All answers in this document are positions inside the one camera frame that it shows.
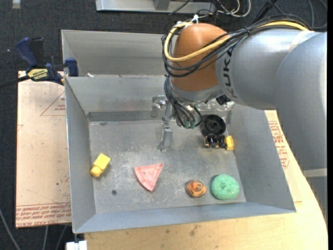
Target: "yellow block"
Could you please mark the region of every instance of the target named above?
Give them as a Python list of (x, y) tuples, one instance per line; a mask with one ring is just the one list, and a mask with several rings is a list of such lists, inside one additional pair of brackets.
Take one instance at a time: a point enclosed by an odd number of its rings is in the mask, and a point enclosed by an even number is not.
[(227, 150), (234, 150), (234, 140), (231, 135), (224, 138), (224, 143)]
[(90, 170), (90, 174), (94, 177), (99, 177), (110, 163), (111, 158), (100, 153), (94, 162), (94, 166)]

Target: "floor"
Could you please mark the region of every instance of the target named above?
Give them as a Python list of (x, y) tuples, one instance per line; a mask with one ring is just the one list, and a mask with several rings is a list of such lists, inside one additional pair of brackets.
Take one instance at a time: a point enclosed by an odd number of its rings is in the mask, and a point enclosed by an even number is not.
[[(227, 31), (243, 28), (253, 22), (267, 0), (251, 0), (251, 12), (244, 18), (220, 16), (211, 18)], [(288, 13), (298, 15), (310, 26), (321, 26), (327, 22), (327, 9), (322, 2), (313, 2), (314, 23), (311, 23), (311, 7), (308, 0), (279, 0), (277, 4)], [(272, 8), (266, 15), (276, 15)], [(44, 37), (45, 57), (55, 64), (62, 62), (60, 31), (93, 30), (135, 33), (165, 33), (178, 20), (188, 19), (184, 14), (155, 14), (143, 12), (96, 12), (95, 0), (20, 0), (20, 9), (13, 9), (13, 0), (0, 0), (0, 83), (16, 78), (18, 70), (27, 64), (15, 52), (15, 44), (23, 37)], [(327, 31), (327, 26), (315, 28)], [(0, 89), (0, 209), (9, 230), (22, 250), (63, 249), (66, 242), (74, 241), (70, 227), (54, 225), (30, 229), (15, 229), (15, 186), (16, 186), (16, 123), (17, 86)], [(17, 249), (12, 243), (5, 226), (0, 222), (0, 249)]]

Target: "green spiky ball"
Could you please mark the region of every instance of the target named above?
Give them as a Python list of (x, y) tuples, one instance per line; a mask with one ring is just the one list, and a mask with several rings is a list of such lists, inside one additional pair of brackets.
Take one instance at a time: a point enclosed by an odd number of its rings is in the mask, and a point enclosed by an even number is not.
[(221, 174), (213, 179), (211, 192), (219, 200), (233, 200), (239, 194), (239, 184), (234, 177)]

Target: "bin floor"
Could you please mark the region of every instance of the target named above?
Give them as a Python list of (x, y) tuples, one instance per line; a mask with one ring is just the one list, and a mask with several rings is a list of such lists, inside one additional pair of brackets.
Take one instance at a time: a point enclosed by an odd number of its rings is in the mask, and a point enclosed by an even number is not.
[[(111, 158), (104, 173), (93, 179), (96, 213), (245, 202), (234, 152), (206, 148), (198, 127), (185, 130), (173, 122), (172, 129), (171, 147), (160, 151), (161, 120), (89, 123), (92, 164), (100, 153)], [(134, 167), (158, 163), (163, 168), (150, 192), (138, 182)], [(210, 183), (218, 174), (231, 175), (240, 184), (235, 200), (222, 201), (211, 194)], [(192, 179), (207, 186), (203, 197), (186, 193)]]

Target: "cardboard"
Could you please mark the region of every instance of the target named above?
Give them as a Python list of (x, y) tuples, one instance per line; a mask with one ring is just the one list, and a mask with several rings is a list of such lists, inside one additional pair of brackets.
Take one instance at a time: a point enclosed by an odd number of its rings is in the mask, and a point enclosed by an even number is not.
[(63, 86), (18, 84), (16, 228), (71, 222), (65, 112)]

